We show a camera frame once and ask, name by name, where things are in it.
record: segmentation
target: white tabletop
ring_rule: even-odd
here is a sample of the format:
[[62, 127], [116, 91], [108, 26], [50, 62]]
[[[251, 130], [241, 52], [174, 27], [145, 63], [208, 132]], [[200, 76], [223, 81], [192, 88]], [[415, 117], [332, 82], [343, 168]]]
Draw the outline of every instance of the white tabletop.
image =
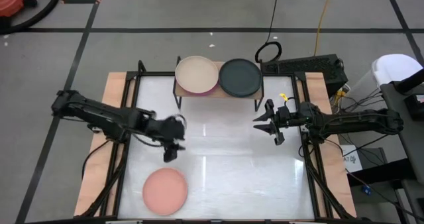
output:
[[[155, 110], [157, 119], [179, 113], [172, 94], [174, 77], [142, 77], [137, 107]], [[119, 207], [119, 219], [313, 219], [311, 196], [298, 128], [283, 129], [286, 141], [253, 128], [264, 103], [293, 95], [286, 77], [265, 77], [265, 96], [257, 113], [246, 99], [183, 97], [181, 114], [188, 121], [185, 151], [170, 163], [163, 149], [131, 139]], [[293, 100], [288, 102], [295, 111]], [[147, 177], [163, 167], [178, 169], [188, 183], [184, 206], [169, 216], [149, 211], [142, 200]]]

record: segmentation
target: white container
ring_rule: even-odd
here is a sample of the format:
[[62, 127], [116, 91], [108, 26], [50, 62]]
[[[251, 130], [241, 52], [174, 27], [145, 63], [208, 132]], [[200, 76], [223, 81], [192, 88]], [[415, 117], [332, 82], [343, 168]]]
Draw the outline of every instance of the white container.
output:
[[[402, 81], [421, 69], [423, 69], [423, 67], [415, 59], [409, 56], [403, 54], [384, 55], [371, 64], [371, 70], [368, 71], [365, 76], [363, 76], [352, 87], [352, 89], [346, 94], [346, 97], [353, 98], [355, 101], [359, 102], [361, 99], [380, 92], [380, 86], [382, 84], [388, 84], [392, 81]], [[365, 101], [363, 105], [367, 105], [381, 99], [382, 97], [376, 97]], [[354, 104], [353, 100], [348, 98], [342, 99], [342, 108], [346, 108], [352, 104]], [[387, 108], [384, 101], [369, 104], [367, 106], [358, 106], [353, 110], [348, 109], [348, 111], [358, 112], [365, 109], [378, 110], [382, 108]], [[374, 131], [351, 133], [349, 135], [356, 146], [363, 145], [382, 136], [382, 134]], [[368, 146], [368, 148], [378, 147], [382, 147], [384, 149], [388, 162], [406, 158], [405, 151], [397, 135], [389, 135], [388, 137]]]

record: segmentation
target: wooden board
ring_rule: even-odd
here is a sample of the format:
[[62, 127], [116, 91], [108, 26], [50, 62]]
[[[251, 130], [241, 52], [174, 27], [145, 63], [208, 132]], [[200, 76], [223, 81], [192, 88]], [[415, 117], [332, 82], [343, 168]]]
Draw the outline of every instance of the wooden board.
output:
[[[113, 105], [115, 107], [120, 106], [125, 85], [125, 75], [126, 73], [124, 72], [109, 74], [102, 102]], [[327, 96], [327, 89], [325, 87], [323, 75], [321, 73], [306, 73], [306, 78], [311, 102], [318, 105], [322, 112], [331, 113], [331, 106]], [[298, 83], [298, 87], [300, 88], [299, 95], [301, 98], [303, 98], [303, 92], [301, 90], [300, 83]], [[130, 92], [129, 94], [129, 102], [127, 103], [127, 106], [130, 104], [133, 93]], [[336, 135], [332, 135], [328, 139], [336, 142], [337, 144], [339, 143]], [[103, 135], [94, 135], [90, 150], [98, 147], [103, 142], [103, 140]], [[102, 148], [99, 150], [99, 152], [96, 152], [96, 154], [94, 154], [87, 162], [85, 176], [81, 184], [81, 190], [76, 205], [75, 215], [83, 213], [95, 200], [99, 192], [103, 189], [103, 186], [105, 185], [109, 160], [111, 157], [111, 147], [112, 145]], [[340, 150], [335, 147], [335, 144], [326, 142], [321, 144], [321, 154], [323, 157], [324, 170], [329, 189], [347, 210], [347, 212], [353, 216], [356, 216], [352, 195], [350, 193], [350, 187], [344, 169], [345, 164]], [[318, 187], [317, 193], [321, 217], [325, 217], [322, 192]], [[111, 214], [114, 200], [115, 189], [111, 191], [111, 195], [109, 196], [107, 214]]]
[[[220, 70], [221, 67], [224, 64], [224, 62], [214, 62], [214, 63], [218, 67], [218, 70]], [[259, 88], [259, 90], [255, 94], [248, 96], [248, 97], [238, 98], [238, 97], [233, 97], [233, 96], [227, 94], [221, 88], [221, 86], [219, 86], [219, 84], [210, 94], [198, 96], [198, 95], [194, 95], [194, 94], [184, 90], [180, 85], [178, 85], [178, 83], [176, 83], [175, 94], [178, 97], [214, 97], [214, 98], [235, 98], [235, 99], [260, 99], [262, 97], [262, 86]]]

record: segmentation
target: yellow clip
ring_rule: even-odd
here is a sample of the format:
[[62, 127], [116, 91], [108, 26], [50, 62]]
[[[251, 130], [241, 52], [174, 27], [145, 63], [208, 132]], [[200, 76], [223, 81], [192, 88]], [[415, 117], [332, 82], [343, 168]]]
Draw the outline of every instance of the yellow clip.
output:
[[289, 100], [284, 93], [280, 93], [280, 97], [283, 97], [284, 101], [288, 101]]

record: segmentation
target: black hose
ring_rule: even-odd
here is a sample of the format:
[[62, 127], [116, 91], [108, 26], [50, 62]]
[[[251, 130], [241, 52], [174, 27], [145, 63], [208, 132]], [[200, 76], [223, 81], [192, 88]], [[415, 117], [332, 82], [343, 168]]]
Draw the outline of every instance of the black hose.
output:
[[36, 14], [31, 19], [20, 23], [18, 25], [12, 26], [10, 28], [1, 29], [0, 34], [12, 34], [14, 32], [22, 31], [23, 29], [26, 29], [28, 27], [31, 27], [32, 25], [35, 25], [36, 23], [40, 22], [45, 16], [47, 16], [52, 10], [55, 8], [55, 6], [58, 4], [59, 0], [50, 0], [50, 2], [41, 10], [38, 14]]

